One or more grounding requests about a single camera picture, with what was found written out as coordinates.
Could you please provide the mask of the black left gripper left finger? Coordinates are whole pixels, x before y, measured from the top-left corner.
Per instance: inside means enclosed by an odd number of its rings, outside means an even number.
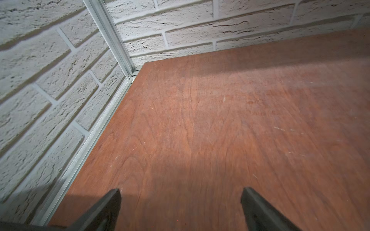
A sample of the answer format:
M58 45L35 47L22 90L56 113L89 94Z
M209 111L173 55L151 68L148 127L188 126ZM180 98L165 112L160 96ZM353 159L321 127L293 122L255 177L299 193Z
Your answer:
M68 231L114 231L121 206L119 189L112 189L80 216Z

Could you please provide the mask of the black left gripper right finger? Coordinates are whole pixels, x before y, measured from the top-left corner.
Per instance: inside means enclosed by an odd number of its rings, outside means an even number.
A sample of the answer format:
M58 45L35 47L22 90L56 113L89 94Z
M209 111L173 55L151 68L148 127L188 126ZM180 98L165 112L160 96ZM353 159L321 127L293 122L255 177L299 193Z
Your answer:
M244 188L240 200L249 231L300 230L253 188Z

